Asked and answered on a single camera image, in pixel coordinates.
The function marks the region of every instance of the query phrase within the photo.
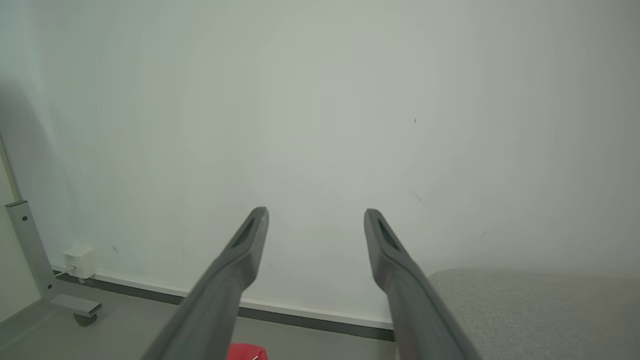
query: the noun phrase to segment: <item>gray sofa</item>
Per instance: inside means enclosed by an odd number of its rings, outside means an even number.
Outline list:
[[[483,359],[640,359],[640,279],[478,268],[429,279]]]

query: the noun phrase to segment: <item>floor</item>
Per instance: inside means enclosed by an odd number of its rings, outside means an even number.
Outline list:
[[[68,313],[33,306],[0,325],[0,359],[139,359],[178,308],[56,282],[64,293],[102,302],[98,320],[81,328]],[[271,360],[391,360],[396,351],[388,341],[248,318],[237,318],[232,341],[262,346]]]

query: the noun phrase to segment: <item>red fabric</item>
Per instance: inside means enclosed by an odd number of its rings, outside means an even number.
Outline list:
[[[227,360],[269,360],[267,350],[251,344],[231,344]]]

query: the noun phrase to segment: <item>white electrical box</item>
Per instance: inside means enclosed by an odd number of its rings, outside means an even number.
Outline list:
[[[76,269],[69,272],[69,275],[88,279],[94,276],[97,271],[97,258],[95,251],[90,247],[78,246],[64,252],[65,265],[67,268],[75,266]]]

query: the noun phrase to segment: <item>metal stand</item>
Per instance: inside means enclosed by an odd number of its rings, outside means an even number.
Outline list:
[[[80,326],[95,322],[98,317],[96,311],[102,307],[100,302],[62,294],[56,289],[51,264],[42,246],[29,203],[20,200],[6,205],[6,210],[43,300],[59,310],[72,313]]]

